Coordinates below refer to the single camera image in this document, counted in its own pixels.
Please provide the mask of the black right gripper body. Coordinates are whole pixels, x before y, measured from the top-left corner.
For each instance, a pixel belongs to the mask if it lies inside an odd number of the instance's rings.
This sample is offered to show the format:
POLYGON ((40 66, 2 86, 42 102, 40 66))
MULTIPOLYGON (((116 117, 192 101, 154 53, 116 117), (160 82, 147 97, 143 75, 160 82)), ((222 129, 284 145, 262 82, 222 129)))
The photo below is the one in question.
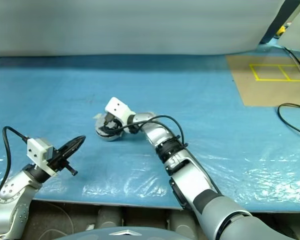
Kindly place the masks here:
POLYGON ((122 127, 123 124, 114 115, 107 113, 104 117, 101 130, 111 137, 121 137, 123 135, 122 127))

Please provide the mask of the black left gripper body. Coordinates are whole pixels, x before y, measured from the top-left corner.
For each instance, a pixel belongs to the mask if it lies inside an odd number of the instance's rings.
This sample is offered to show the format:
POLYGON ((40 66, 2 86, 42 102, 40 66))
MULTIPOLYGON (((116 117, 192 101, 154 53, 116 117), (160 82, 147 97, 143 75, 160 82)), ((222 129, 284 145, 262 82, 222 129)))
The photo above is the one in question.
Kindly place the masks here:
POLYGON ((76 148, 54 148, 52 158, 48 161, 48 167, 54 172, 60 172, 66 168, 73 176, 77 175, 78 171, 72 168, 68 161, 68 158, 70 158, 76 151, 76 148))

